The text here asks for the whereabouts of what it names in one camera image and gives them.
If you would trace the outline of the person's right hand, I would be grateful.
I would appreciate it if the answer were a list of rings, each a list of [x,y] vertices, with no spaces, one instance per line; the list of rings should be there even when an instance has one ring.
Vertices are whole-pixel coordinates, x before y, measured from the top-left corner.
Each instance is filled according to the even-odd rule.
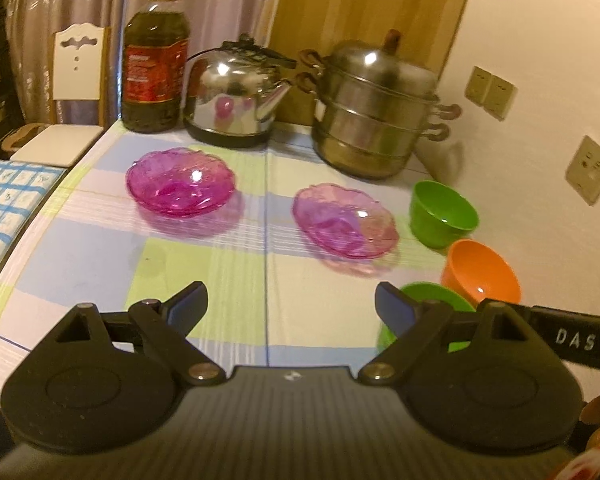
[[[586,442],[586,449],[600,445],[600,395],[585,404],[580,413],[580,421],[585,425],[595,426],[596,429]]]

